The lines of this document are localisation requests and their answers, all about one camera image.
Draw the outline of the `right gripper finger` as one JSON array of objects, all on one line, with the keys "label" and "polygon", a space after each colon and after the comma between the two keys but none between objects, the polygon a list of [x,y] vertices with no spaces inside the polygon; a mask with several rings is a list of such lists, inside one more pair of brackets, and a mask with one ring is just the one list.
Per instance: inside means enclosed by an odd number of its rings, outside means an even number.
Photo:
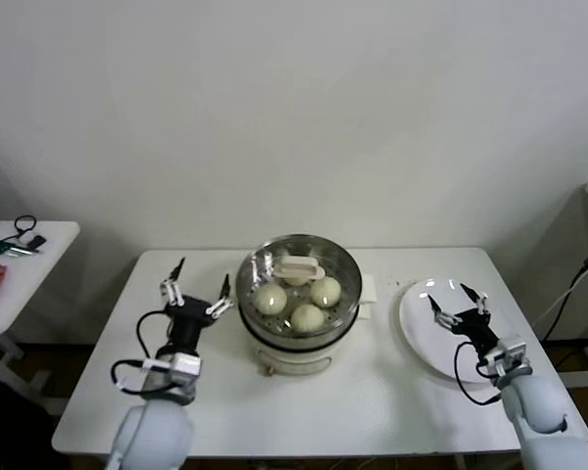
[{"label": "right gripper finger", "polygon": [[456,327],[464,322],[464,320],[461,317],[458,317],[456,314],[443,311],[432,296],[428,296],[428,300],[434,314],[434,321],[440,326]]},{"label": "right gripper finger", "polygon": [[464,290],[465,294],[468,298],[473,302],[473,307],[463,312],[463,315],[479,315],[479,316],[488,316],[489,309],[487,307],[486,301],[487,297],[484,296],[482,293],[479,293],[469,287],[468,285],[462,283],[462,289]]}]

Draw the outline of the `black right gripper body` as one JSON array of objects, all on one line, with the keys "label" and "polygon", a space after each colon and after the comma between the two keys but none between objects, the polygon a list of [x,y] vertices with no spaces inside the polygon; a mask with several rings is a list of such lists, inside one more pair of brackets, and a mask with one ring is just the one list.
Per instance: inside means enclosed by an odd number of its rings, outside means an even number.
[{"label": "black right gripper body", "polygon": [[458,323],[453,327],[455,335],[466,336],[473,344],[479,359],[483,359],[499,343],[499,337],[490,328],[489,313],[480,313],[477,308],[456,314]]}]

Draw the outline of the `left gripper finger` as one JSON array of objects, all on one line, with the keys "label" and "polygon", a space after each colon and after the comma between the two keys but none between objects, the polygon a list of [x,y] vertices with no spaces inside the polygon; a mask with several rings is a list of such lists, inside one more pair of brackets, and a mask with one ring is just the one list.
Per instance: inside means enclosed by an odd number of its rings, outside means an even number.
[{"label": "left gripper finger", "polygon": [[181,258],[166,279],[160,283],[161,296],[167,306],[184,306],[185,299],[178,284],[178,279],[185,263]]},{"label": "left gripper finger", "polygon": [[219,299],[209,306],[205,313],[211,318],[220,318],[225,312],[235,306],[235,299],[231,296],[231,284],[229,274],[224,276]]}]

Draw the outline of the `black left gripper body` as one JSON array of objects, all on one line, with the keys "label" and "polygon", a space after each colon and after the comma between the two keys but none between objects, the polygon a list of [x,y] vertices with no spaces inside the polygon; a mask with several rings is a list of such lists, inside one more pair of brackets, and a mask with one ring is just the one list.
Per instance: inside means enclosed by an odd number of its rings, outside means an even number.
[{"label": "black left gripper body", "polygon": [[169,343],[180,349],[196,349],[203,329],[215,320],[207,313],[211,305],[200,299],[184,297],[182,306],[167,305],[165,314],[170,319]]}]

